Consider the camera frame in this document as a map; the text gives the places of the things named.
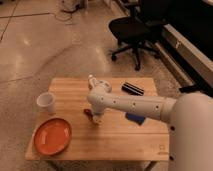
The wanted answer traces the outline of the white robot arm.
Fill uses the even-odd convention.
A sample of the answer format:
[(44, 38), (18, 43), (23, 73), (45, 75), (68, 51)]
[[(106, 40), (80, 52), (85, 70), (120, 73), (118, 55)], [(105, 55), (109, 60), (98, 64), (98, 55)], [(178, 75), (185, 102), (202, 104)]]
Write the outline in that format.
[(168, 171), (213, 171), (213, 98), (202, 93), (178, 99), (116, 95), (103, 81), (90, 81), (92, 114), (106, 108), (159, 120), (169, 127)]

